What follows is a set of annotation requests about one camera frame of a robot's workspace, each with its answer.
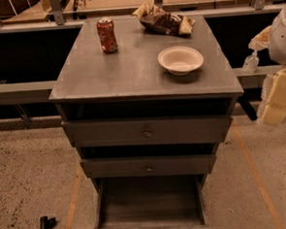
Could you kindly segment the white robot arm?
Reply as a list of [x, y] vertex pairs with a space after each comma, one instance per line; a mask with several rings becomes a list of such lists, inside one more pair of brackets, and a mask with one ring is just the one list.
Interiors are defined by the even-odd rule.
[[262, 123], [275, 126], [286, 117], [286, 4], [273, 20], [248, 44], [250, 49], [268, 49], [270, 60], [282, 65], [272, 76], [266, 76], [263, 85], [263, 100], [258, 116]]

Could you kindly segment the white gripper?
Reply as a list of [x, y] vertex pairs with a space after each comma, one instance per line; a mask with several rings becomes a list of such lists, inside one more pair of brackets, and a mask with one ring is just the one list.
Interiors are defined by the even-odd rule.
[[[261, 51], [270, 43], [270, 27], [264, 28], [248, 44], [250, 49]], [[286, 68], [265, 78], [259, 106], [260, 122], [275, 126], [286, 117]]]

